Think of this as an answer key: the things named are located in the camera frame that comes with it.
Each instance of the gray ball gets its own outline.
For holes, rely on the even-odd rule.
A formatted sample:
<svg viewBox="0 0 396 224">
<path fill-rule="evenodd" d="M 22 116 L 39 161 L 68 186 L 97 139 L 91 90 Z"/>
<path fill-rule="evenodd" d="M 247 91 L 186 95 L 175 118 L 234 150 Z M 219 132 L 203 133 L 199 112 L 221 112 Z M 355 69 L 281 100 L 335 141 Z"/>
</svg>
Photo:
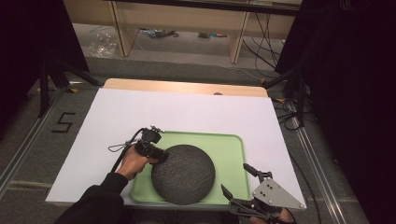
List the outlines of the gray ball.
<svg viewBox="0 0 396 224">
<path fill-rule="evenodd" d="M 169 203 L 184 205 L 201 201 L 215 183 L 213 161 L 200 148 L 190 145 L 177 145 L 166 151 L 168 159 L 152 167 L 155 190 Z"/>
</svg>

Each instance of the plastic bag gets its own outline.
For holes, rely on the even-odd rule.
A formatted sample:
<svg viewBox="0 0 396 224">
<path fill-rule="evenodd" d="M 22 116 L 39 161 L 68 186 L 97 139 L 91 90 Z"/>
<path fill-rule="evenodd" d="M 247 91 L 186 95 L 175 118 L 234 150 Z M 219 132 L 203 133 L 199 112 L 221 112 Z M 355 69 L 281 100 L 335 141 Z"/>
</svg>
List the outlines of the plastic bag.
<svg viewBox="0 0 396 224">
<path fill-rule="evenodd" d="M 116 50 L 116 40 L 110 34 L 100 31 L 90 44 L 90 54 L 96 58 L 112 58 Z"/>
<path fill-rule="evenodd" d="M 139 34 L 147 35 L 151 38 L 165 37 L 165 36 L 169 36 L 169 35 L 178 37 L 177 31 L 168 31 L 168 30 L 139 29 Z"/>
</svg>

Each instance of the white paper sheet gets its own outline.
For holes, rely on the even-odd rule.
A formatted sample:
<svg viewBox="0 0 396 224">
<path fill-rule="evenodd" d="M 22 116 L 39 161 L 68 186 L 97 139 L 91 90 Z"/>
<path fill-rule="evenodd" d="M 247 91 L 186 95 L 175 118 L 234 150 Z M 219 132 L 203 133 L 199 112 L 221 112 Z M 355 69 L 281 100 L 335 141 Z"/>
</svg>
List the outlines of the white paper sheet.
<svg viewBox="0 0 396 224">
<path fill-rule="evenodd" d="M 239 135 L 246 162 L 271 171 L 278 184 L 305 204 L 271 99 L 110 89 L 97 93 L 46 201 L 76 202 L 85 189 L 104 180 L 120 155 L 107 147 L 124 143 L 149 125 L 165 131 Z M 259 184 L 257 177 L 249 176 L 251 189 Z M 121 195 L 132 203 L 127 188 Z"/>
</svg>

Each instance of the light green mat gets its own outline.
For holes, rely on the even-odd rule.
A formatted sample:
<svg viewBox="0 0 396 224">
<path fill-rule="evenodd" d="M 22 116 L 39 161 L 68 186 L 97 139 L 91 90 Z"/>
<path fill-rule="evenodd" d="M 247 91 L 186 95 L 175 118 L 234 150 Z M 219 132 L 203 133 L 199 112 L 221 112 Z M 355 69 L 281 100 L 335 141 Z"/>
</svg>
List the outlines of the light green mat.
<svg viewBox="0 0 396 224">
<path fill-rule="evenodd" d="M 167 149 L 175 145 L 192 145 L 202 149 L 215 164 L 216 179 L 213 189 L 199 203 L 228 204 L 223 196 L 221 184 L 235 198 L 250 198 L 242 139 L 237 135 L 216 133 L 161 133 L 163 137 L 156 147 Z M 151 182 L 151 165 L 146 165 L 142 173 L 134 179 L 132 197 L 138 202 L 164 202 Z"/>
</svg>

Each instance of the person's hand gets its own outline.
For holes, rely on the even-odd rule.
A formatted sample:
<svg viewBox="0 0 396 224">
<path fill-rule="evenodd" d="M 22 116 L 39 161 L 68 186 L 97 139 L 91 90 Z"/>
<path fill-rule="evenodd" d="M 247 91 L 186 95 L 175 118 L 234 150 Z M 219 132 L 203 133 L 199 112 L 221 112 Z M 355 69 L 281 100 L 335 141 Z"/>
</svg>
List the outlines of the person's hand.
<svg viewBox="0 0 396 224">
<path fill-rule="evenodd" d="M 268 224 L 264 219 L 259 217 L 251 217 L 250 218 L 251 224 Z"/>
<path fill-rule="evenodd" d="M 279 220 L 284 222 L 292 222 L 292 218 L 287 209 L 282 209 L 279 215 Z M 267 224 L 267 222 L 259 217 L 251 217 L 250 218 L 251 224 Z"/>
<path fill-rule="evenodd" d="M 122 158 L 121 167 L 116 173 L 132 180 L 136 174 L 143 171 L 148 162 L 156 163 L 158 160 L 141 156 L 136 152 L 134 146 L 131 146 Z"/>
</svg>

